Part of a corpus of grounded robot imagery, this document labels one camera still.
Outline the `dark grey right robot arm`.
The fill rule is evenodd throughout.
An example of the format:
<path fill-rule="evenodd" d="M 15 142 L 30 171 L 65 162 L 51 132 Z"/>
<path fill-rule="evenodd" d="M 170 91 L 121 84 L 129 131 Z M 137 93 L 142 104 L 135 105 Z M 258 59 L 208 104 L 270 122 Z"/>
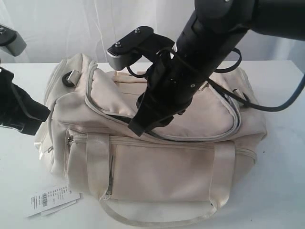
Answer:
<path fill-rule="evenodd" d="M 128 125 L 136 135 L 167 126 L 174 115 L 183 114 L 204 82 L 233 96 L 210 76 L 236 68 L 219 66 L 229 53 L 237 52 L 236 45 L 249 30 L 294 40 L 305 38 L 302 0 L 197 0 L 194 5 L 175 45 L 158 51 L 159 61 Z"/>

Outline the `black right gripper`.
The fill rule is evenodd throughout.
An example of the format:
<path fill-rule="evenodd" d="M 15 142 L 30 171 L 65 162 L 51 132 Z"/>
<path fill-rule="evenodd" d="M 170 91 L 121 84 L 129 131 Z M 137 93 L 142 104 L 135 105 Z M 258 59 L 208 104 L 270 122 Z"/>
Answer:
<path fill-rule="evenodd" d="M 195 92 L 237 43 L 238 29 L 217 33 L 193 13 L 175 45 L 160 50 L 160 59 L 148 77 L 138 111 L 128 128 L 141 136 L 170 124 L 173 115 L 190 105 Z"/>

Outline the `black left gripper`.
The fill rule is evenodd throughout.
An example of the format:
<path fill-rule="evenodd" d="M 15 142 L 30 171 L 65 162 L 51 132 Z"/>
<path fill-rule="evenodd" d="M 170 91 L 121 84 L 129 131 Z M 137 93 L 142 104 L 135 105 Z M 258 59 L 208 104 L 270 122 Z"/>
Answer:
<path fill-rule="evenodd" d="M 0 69 L 0 126 L 35 135 L 50 110 L 12 82 L 14 74 Z"/>

